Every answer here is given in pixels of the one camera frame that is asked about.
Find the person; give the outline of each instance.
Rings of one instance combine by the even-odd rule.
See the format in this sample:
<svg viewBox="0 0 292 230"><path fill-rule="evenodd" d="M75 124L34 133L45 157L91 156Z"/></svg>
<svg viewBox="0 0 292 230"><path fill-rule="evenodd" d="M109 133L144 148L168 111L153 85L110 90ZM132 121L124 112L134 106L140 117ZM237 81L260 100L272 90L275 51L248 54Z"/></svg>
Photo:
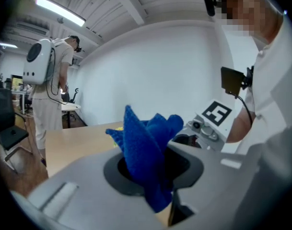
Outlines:
<svg viewBox="0 0 292 230"><path fill-rule="evenodd" d="M219 0L219 3L228 20L268 43L257 56L253 84L245 98L253 124L243 108L227 139L230 143L242 140L236 152L246 154L252 145L263 143L292 125L292 111L286 109L287 105L292 108L292 97L287 97L292 92L286 89L291 88L292 78L292 23L268 0Z"/></svg>
<svg viewBox="0 0 292 230"><path fill-rule="evenodd" d="M55 39L55 65L53 77L33 88L33 112L36 143L43 159L46 159L46 131L62 129L60 88L66 92L67 70L72 63L73 51L79 47L80 39L69 36Z"/></svg>

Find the table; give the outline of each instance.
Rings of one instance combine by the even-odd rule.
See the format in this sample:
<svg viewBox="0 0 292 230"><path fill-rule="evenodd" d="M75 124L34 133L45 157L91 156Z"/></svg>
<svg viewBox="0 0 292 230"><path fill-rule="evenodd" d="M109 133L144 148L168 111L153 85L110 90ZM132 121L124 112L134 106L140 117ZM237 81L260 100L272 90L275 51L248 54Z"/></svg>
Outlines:
<svg viewBox="0 0 292 230"><path fill-rule="evenodd" d="M47 130L47 172L51 177L71 162L94 153L114 148L113 139L105 133L107 128L122 127L122 122L80 128Z"/></svg>
<svg viewBox="0 0 292 230"><path fill-rule="evenodd" d="M24 111L24 99L25 99L26 91L12 91L12 94L22 95L22 113L25 114L25 111Z"/></svg>
<svg viewBox="0 0 292 230"><path fill-rule="evenodd" d="M74 103L66 103L66 102L63 102L61 104L61 110L62 112L67 112L67 127L70 128L70 112L71 111L76 111L78 109L80 109L81 106L80 105L77 105L77 104L74 104Z"/></svg>

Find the wooden floor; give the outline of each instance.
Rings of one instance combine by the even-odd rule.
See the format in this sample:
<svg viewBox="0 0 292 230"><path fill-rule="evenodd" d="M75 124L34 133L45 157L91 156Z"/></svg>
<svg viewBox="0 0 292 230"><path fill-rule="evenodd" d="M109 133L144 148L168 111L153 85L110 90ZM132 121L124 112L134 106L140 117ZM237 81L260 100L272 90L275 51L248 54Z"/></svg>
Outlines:
<svg viewBox="0 0 292 230"><path fill-rule="evenodd" d="M76 117L76 120L71 118L71 128L85 126L74 112L71 113ZM16 125L24 128L23 120L19 116L16 116ZM28 196L33 189L48 178L47 170L41 163L40 155L36 148L34 119L32 117L27 118L26 125L29 140L28 138L24 139L20 145L32 150L33 155L20 150L11 157L10 162L18 173L12 171L3 161L5 152L0 145L0 173L10 190L16 191L23 196ZM63 127L67 128L66 117L63 117Z"/></svg>

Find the fluorescent light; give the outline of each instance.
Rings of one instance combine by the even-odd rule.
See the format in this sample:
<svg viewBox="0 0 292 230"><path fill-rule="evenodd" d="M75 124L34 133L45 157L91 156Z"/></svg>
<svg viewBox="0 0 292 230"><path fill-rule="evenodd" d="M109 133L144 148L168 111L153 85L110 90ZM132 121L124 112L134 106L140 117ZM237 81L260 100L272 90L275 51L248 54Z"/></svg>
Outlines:
<svg viewBox="0 0 292 230"><path fill-rule="evenodd" d="M36 0L36 4L67 18L79 26L85 23L85 20L49 0Z"/></svg>
<svg viewBox="0 0 292 230"><path fill-rule="evenodd" d="M3 47L10 47L10 48L18 48L16 45L14 44L5 44L5 43L0 43L1 46Z"/></svg>

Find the ceiling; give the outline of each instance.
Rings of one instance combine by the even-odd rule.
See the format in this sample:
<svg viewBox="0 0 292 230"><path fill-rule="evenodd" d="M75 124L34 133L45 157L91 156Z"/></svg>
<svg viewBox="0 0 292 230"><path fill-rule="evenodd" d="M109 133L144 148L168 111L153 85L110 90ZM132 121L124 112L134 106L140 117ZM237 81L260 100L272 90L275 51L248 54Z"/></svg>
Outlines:
<svg viewBox="0 0 292 230"><path fill-rule="evenodd" d="M135 28L161 21L194 19L211 21L203 0L53 0L83 17L80 27L61 16L35 5L34 0L21 0L9 19L1 40L15 43L27 52L43 37L79 36L82 52L75 53L75 64L109 40ZM35 26L31 32L25 26Z"/></svg>

